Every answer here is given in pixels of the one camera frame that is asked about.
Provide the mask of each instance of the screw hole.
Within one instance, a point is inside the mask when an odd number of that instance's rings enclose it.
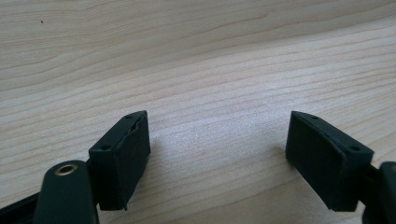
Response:
[[[110,146],[102,146],[102,147],[100,147],[102,150],[108,150],[108,149],[110,149]]]
[[[354,151],[360,151],[361,149],[359,147],[350,147]]]
[[[67,164],[55,171],[56,175],[70,175],[77,170],[78,166],[75,164]]]

